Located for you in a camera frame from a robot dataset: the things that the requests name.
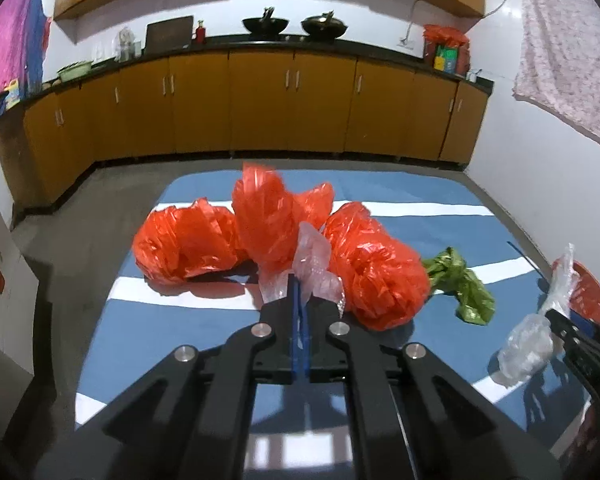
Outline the lower wooden kitchen cabinets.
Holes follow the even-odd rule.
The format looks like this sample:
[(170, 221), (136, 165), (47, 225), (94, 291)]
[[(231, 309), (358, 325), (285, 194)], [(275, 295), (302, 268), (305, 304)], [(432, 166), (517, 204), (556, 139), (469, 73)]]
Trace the lower wooden kitchen cabinets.
[(384, 54), (230, 44), (31, 96), (0, 117), (0, 165), (19, 212), (55, 208), (113, 162), (287, 153), (464, 167), (492, 91)]

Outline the olive green plastic bag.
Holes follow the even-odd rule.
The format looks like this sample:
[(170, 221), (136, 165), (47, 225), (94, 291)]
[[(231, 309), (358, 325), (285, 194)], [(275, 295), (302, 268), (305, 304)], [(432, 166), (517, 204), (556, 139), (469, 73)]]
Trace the olive green plastic bag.
[(454, 247), (422, 260), (432, 292), (443, 292), (457, 300), (456, 316), (465, 323), (488, 325), (495, 313), (495, 299), (468, 268), (466, 260)]

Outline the small bubble wrap piece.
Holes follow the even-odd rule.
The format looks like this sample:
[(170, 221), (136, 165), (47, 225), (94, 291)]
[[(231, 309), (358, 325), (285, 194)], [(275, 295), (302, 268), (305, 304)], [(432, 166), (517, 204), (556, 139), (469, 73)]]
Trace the small bubble wrap piece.
[(574, 246), (569, 243), (553, 266), (550, 289), (542, 307), (524, 317), (498, 352), (498, 367), (506, 385), (530, 378), (558, 352), (560, 344), (546, 315), (556, 312), (568, 318), (571, 296), (579, 281), (580, 274), (574, 268)]

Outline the black wok left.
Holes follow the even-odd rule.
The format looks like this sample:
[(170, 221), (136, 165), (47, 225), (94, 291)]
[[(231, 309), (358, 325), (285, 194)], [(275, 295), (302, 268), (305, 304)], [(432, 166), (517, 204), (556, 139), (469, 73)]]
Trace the black wok left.
[(276, 18), (272, 6), (265, 8), (260, 18), (244, 18), (242, 24), (252, 36), (273, 38), (279, 36), (289, 25), (286, 18)]

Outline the black wok right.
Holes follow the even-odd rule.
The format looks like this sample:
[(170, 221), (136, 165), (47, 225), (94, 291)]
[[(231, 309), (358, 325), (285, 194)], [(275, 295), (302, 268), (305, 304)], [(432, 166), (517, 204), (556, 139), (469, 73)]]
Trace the black wok right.
[(348, 26), (335, 18), (332, 11), (309, 16), (301, 22), (301, 26), (310, 38), (317, 41), (334, 41), (348, 30)]

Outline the red plastic bag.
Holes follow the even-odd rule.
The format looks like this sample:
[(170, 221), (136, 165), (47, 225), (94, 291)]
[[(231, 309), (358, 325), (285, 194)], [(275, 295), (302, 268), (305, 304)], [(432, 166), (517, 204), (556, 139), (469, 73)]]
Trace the red plastic bag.
[(360, 202), (331, 214), (323, 234), (332, 248), (329, 270), (343, 282), (346, 310), (376, 332), (411, 322), (430, 295), (420, 255), (390, 236)]
[(321, 229), (332, 213), (334, 199), (334, 188), (328, 182), (296, 194), (286, 188), (274, 169), (245, 164), (232, 192), (242, 247), (264, 273), (289, 268), (298, 246), (300, 223)]
[(133, 238), (132, 252), (145, 278), (159, 285), (227, 271), (249, 259), (234, 212), (204, 198), (148, 214)]

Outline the dark cutting board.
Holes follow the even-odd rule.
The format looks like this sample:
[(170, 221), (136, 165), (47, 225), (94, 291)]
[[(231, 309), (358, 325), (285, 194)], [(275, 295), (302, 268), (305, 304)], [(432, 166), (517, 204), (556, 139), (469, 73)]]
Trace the dark cutting board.
[(146, 28), (146, 55), (186, 49), (192, 43), (193, 15), (150, 23)]

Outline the pale pink clear bag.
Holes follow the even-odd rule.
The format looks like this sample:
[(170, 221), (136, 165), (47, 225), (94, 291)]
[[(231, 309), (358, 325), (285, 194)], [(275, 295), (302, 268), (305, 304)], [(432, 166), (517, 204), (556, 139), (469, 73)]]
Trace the pale pink clear bag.
[(312, 297), (336, 304), (339, 316), (346, 308), (342, 279), (328, 270), (332, 248), (323, 234), (302, 221), (299, 224), (298, 244), (294, 260), (284, 270), (259, 271), (258, 282), (262, 301), (272, 301), (287, 296), (288, 278), (293, 275), (300, 283), (300, 302), (305, 306)]

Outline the magenta blue hanging cloth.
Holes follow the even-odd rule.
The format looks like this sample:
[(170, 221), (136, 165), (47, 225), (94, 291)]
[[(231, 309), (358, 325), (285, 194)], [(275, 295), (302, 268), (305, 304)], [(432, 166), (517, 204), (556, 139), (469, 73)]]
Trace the magenta blue hanging cloth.
[(0, 4), (0, 93), (13, 80), (18, 96), (41, 89), (50, 18), (42, 0), (3, 0)]

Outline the glass jars on counter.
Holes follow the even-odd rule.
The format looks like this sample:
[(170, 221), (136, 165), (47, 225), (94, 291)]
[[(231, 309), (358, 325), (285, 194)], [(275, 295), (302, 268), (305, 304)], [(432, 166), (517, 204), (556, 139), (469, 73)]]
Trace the glass jars on counter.
[(116, 59), (118, 62), (128, 62), (142, 55), (142, 43), (135, 38), (129, 27), (120, 29), (116, 36)]

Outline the red plastic basket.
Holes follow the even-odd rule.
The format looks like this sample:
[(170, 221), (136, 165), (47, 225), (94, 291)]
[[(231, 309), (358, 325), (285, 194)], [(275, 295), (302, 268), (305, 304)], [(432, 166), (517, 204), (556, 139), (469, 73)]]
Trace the red plastic basket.
[(570, 299), (571, 312), (600, 324), (600, 283), (579, 261), (573, 263), (573, 269), (580, 280)]

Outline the red bottle on counter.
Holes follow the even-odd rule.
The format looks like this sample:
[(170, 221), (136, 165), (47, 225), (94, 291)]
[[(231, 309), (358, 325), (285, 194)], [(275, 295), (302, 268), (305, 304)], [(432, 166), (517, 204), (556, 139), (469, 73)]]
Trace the red bottle on counter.
[(195, 29), (195, 42), (196, 44), (204, 44), (206, 42), (206, 28), (203, 21), (199, 21)]

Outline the black wok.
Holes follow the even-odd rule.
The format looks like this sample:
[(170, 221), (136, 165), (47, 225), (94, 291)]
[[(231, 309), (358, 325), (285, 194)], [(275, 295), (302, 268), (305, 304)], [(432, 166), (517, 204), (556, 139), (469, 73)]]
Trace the black wok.
[(335, 18), (332, 11), (309, 16), (301, 22), (301, 26), (310, 38), (317, 41), (334, 41), (348, 30), (348, 26)]
[(276, 18), (272, 6), (265, 8), (260, 18), (244, 18), (242, 24), (252, 36), (273, 38), (279, 36), (289, 25), (286, 18)]

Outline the red bag on counter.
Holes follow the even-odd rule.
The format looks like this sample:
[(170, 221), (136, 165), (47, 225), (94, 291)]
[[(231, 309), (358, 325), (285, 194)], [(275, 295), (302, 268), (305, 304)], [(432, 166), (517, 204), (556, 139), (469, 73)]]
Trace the red bag on counter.
[(454, 27), (426, 24), (424, 63), (434, 70), (465, 77), (470, 69), (470, 41)]

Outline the green basin on counter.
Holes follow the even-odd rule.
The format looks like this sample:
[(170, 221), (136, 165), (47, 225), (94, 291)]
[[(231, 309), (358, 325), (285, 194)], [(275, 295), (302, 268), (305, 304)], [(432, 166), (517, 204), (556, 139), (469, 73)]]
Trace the green basin on counter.
[(61, 82), (68, 82), (86, 76), (92, 69), (91, 61), (74, 62), (58, 70), (57, 75)]

